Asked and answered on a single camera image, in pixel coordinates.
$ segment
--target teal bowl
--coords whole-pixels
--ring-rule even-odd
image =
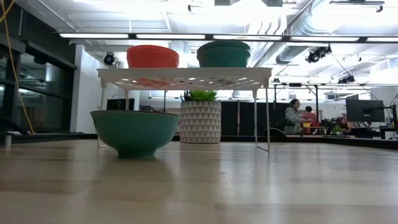
[[[202,45],[198,50],[197,54],[201,54],[205,50],[212,49],[215,47],[237,47],[247,52],[250,52],[250,46],[244,42],[238,40],[216,40],[207,44]]]
[[[201,68],[247,67],[250,53],[237,47],[214,47],[197,55]]]
[[[120,159],[153,156],[169,143],[180,116],[142,111],[92,111],[99,138],[114,148]]]

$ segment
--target shelf leg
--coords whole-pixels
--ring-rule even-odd
[[[108,83],[104,79],[101,79],[101,88],[102,88],[102,92],[101,92],[101,110],[106,110],[105,90],[106,90],[107,86],[108,86]],[[97,145],[98,145],[98,147],[106,147],[107,146],[105,144],[103,144],[103,145],[101,144],[100,137],[97,138]]]
[[[253,90],[253,97],[254,97],[254,142],[256,143],[257,147],[257,90]]]
[[[126,110],[129,110],[129,107],[130,107],[130,105],[129,105],[129,103],[130,103],[130,101],[129,101],[129,90],[125,90],[124,91],[124,95],[126,96]]]
[[[269,129],[269,103],[268,103],[268,85],[264,85],[266,88],[266,102],[267,102],[267,143],[268,143],[268,151],[271,149],[271,132]]]
[[[105,103],[106,103],[106,99],[105,99],[105,90],[107,87],[108,83],[104,80],[101,79],[101,88],[102,88],[102,92],[101,92],[101,110],[105,110]]]

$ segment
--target black partition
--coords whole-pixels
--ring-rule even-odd
[[[266,105],[266,103],[257,103],[258,136],[263,136],[267,128]],[[285,110],[288,106],[288,103],[276,103],[274,110],[274,103],[269,103],[270,127],[281,131],[284,130]],[[221,102],[221,135],[254,136],[254,103],[238,101]]]
[[[221,102],[221,135],[238,135],[238,102]]]
[[[269,103],[270,126],[274,122],[274,105]],[[239,135],[254,136],[254,103],[239,102]],[[267,103],[257,103],[257,135],[267,129]]]

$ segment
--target woman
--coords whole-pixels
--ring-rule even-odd
[[[341,117],[338,126],[343,129],[343,132],[351,132],[351,130],[355,128],[354,125],[347,120],[347,115]]]
[[[300,124],[312,122],[312,119],[303,119],[300,117],[297,110],[300,108],[300,101],[294,99],[290,102],[290,107],[286,108],[285,112],[285,134],[298,134],[301,133]]]

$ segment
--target geometric patterned planter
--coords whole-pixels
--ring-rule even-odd
[[[181,103],[180,142],[219,143],[221,103],[184,101]]]

